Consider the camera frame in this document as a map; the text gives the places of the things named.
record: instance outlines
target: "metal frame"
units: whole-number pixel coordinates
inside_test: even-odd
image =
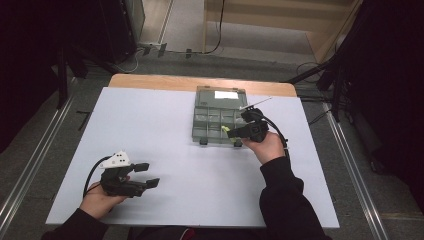
[[[329,104],[323,104],[325,111],[329,111]],[[331,113],[327,114],[328,121],[330,123],[331,130],[334,133],[334,138],[336,139],[337,145],[339,146],[340,153],[342,154],[343,160],[346,164],[347,171],[352,180],[353,186],[358,196],[359,202],[361,203],[362,209],[364,211],[365,217],[370,226],[371,232],[374,236],[374,239],[387,240],[389,236],[384,228],[383,222],[381,221],[380,215],[377,208],[372,200],[368,188],[365,184],[364,179],[356,165],[355,158],[350,150],[349,144],[345,138],[342,127],[340,123],[336,122]]]
[[[50,145],[53,143],[57,132],[60,129],[60,126],[65,119],[69,108],[74,99],[74,94],[72,91],[76,88],[77,79],[74,77],[71,80],[71,95],[68,100],[64,103],[63,108],[56,110],[56,113],[53,115],[52,120],[49,123],[46,131],[44,132],[40,142],[35,148],[31,158],[29,159],[25,169],[21,173],[18,181],[13,187],[11,193],[9,194],[6,201],[3,203],[0,211],[0,239],[3,239],[6,234],[7,229],[9,228],[10,223],[12,222],[16,212],[18,211],[19,206],[21,205],[26,192],[28,191],[32,180],[34,180],[35,175],[38,172],[41,164],[43,163],[44,157],[46,156]]]

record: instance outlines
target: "white table surface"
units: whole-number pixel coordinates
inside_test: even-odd
[[[102,221],[132,226],[264,227],[259,196],[265,187],[250,149],[192,142],[195,92],[104,88],[56,196],[47,224],[62,224],[79,206],[88,173],[101,158],[125,150],[157,188],[116,206]],[[267,98],[247,93],[249,103]],[[299,98],[273,97],[257,106],[289,139],[292,169],[321,225],[339,227]],[[91,182],[100,180],[97,169]]]

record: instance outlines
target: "black stand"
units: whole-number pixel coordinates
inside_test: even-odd
[[[71,45],[69,43],[63,43],[57,53],[58,61],[58,78],[59,78],[59,102],[57,109],[61,109],[63,104],[68,99],[68,77],[66,73],[66,64],[69,64],[69,68],[74,73],[75,77],[85,78],[87,76],[88,70],[82,61],[82,57],[90,59],[106,71],[111,74],[116,74],[118,71],[104,61],[97,58],[95,55],[91,54],[89,51],[84,50],[81,47]]]
[[[358,15],[352,25],[350,32],[347,34],[345,40],[340,45],[337,52],[329,60],[292,79],[287,81],[280,81],[282,83],[296,84],[305,78],[308,78],[324,70],[324,73],[321,75],[316,86],[318,90],[323,91],[327,90],[334,82],[331,113],[337,122],[339,122],[338,111],[340,105],[340,96],[342,93],[343,84],[346,80],[346,72],[342,66],[344,64],[349,64],[349,56],[355,50],[354,42],[356,41],[357,36],[360,35],[363,24],[367,21],[372,13],[371,9],[365,7],[366,4],[367,1],[364,1],[360,6]]]

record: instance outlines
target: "cable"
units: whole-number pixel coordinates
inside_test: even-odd
[[[96,170],[96,168],[100,165],[100,163],[102,163],[104,160],[109,159],[109,158],[110,158],[110,156],[104,157],[104,158],[100,159],[99,161],[97,161],[96,164],[94,164],[93,168],[91,169],[90,173],[88,174],[87,181],[85,182],[84,192],[82,194],[82,198],[84,198],[85,195],[87,195],[87,193],[89,191],[93,190],[94,188],[96,188],[96,187],[98,187],[100,185],[99,184],[99,185],[94,186],[94,187],[90,188],[89,190],[87,190],[88,184],[90,183],[91,176],[93,175],[93,173]]]
[[[114,66],[115,66],[116,68],[118,68],[119,70],[123,71],[124,73],[132,73],[132,72],[134,72],[134,71],[135,71],[135,70],[137,70],[137,68],[138,68],[138,59],[137,59],[137,55],[138,55],[140,52],[144,52],[144,48],[142,48],[141,50],[138,50],[138,52],[136,52],[136,53],[134,54],[134,58],[135,58],[135,62],[136,62],[136,65],[135,65],[135,68],[134,68],[134,69],[127,71],[127,70],[122,69],[122,68],[121,68],[121,67],[119,67],[118,65],[115,65],[115,64],[114,64]]]
[[[300,64],[299,66],[297,66],[297,68],[296,68],[296,75],[297,76],[299,76],[299,69],[300,69],[300,67],[302,67],[302,66],[304,66],[304,65],[306,65],[306,64],[315,64],[315,65],[317,65],[317,66],[319,66],[319,64],[318,63],[316,63],[316,62],[305,62],[305,63],[302,63],[302,64]],[[305,81],[305,82],[307,82],[307,83],[316,83],[317,81],[319,81],[319,80],[317,80],[317,81],[307,81],[306,79],[304,79],[303,81]]]
[[[331,109],[321,113],[320,115],[315,117],[312,121],[308,122],[308,125],[311,126],[312,124],[318,122],[321,118],[323,118],[330,111],[331,111]]]
[[[321,103],[332,103],[332,99],[325,98],[324,96],[307,96],[307,95],[297,95],[302,102],[321,102]],[[345,99],[346,101],[339,101],[339,105],[341,107],[348,107],[350,105],[350,101]]]
[[[278,135],[280,136],[281,143],[283,144],[283,147],[284,147],[284,153],[285,153],[287,159],[290,160],[290,154],[289,154],[289,150],[288,150],[288,146],[287,146],[287,139],[280,132],[280,129],[278,129],[277,125],[275,125],[275,123],[273,121],[271,121],[271,119],[265,117],[262,114],[259,114],[259,113],[256,113],[256,112],[251,112],[251,114],[265,119],[265,121],[268,123],[268,125],[270,125],[272,128],[274,128],[277,131]]]
[[[219,45],[221,44],[221,39],[222,39],[222,18],[224,16],[224,5],[225,5],[225,0],[222,0],[221,17],[220,17],[220,20],[219,20],[218,43],[216,44],[215,48],[212,51],[208,51],[208,52],[180,52],[180,51],[164,50],[164,52],[179,53],[179,54],[199,54],[199,55],[207,55],[207,54],[211,54],[211,53],[215,52],[218,49]]]

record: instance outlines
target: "white label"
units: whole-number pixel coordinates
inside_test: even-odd
[[[224,98],[238,99],[238,93],[215,91],[215,99],[224,99]]]
[[[99,165],[99,168],[116,168],[130,166],[130,159],[124,151],[115,153]]]

